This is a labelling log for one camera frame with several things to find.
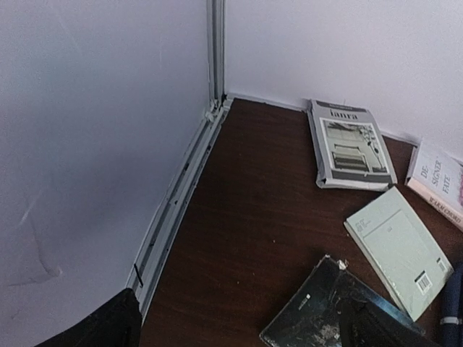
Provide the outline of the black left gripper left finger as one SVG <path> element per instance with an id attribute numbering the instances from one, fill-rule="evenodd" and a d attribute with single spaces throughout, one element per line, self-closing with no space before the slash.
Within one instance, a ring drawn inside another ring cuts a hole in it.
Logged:
<path id="1" fill-rule="evenodd" d="M 42 342 L 48 347 L 107 347 L 140 344 L 142 315 L 131 288 L 119 292 L 76 325 Z"/>

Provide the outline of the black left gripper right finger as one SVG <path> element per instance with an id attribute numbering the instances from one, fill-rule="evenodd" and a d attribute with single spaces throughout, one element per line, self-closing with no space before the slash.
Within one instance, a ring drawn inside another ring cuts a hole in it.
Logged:
<path id="1" fill-rule="evenodd" d="M 342 346 L 439 346 L 370 302 L 344 301 L 339 330 Z"/>

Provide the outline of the dark Wuthering Heights book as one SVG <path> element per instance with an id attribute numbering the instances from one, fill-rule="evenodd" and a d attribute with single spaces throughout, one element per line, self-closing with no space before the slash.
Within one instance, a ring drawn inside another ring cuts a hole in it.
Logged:
<path id="1" fill-rule="evenodd" d="M 340 346 L 341 303 L 348 299 L 372 304 L 407 333 L 425 335 L 407 314 L 351 274 L 344 262 L 327 254 L 261 331 L 260 339 L 267 346 Z"/>

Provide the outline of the navy blue student backpack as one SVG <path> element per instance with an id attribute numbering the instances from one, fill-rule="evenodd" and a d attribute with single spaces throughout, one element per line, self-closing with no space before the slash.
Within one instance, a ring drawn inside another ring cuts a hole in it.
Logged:
<path id="1" fill-rule="evenodd" d="M 441 345 L 462 346 L 462 263 L 446 282 L 442 297 Z"/>

